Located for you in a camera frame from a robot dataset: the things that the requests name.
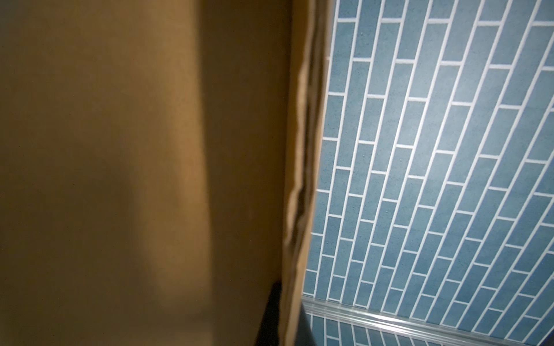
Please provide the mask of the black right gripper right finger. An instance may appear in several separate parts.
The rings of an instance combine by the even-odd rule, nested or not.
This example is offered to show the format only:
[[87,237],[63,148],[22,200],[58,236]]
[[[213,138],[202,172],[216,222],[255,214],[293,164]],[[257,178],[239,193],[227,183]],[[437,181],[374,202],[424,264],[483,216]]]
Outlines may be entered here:
[[310,319],[304,309],[304,305],[300,305],[299,321],[297,325],[297,334],[294,342],[295,346],[316,346],[316,341],[310,327]]

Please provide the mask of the aluminium right corner post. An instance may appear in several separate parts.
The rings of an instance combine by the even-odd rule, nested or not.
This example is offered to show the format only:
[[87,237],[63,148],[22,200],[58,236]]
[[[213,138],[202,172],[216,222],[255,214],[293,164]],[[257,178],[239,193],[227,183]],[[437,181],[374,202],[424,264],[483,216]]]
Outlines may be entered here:
[[380,314],[352,306],[302,297],[319,345],[516,345],[501,340]]

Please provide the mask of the brown cardboard box sheet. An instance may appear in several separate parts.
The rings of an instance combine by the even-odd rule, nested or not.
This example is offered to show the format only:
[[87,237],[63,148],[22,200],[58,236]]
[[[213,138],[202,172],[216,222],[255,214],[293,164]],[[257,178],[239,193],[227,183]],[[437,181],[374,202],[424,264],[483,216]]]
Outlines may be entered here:
[[329,1],[1,3],[1,344],[294,345]]

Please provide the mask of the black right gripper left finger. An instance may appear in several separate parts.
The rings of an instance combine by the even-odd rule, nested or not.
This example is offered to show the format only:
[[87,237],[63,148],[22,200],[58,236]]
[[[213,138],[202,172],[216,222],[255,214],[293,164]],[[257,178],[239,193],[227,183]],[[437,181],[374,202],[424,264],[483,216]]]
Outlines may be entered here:
[[278,324],[281,288],[282,284],[280,281],[275,282],[271,287],[255,346],[279,346]]

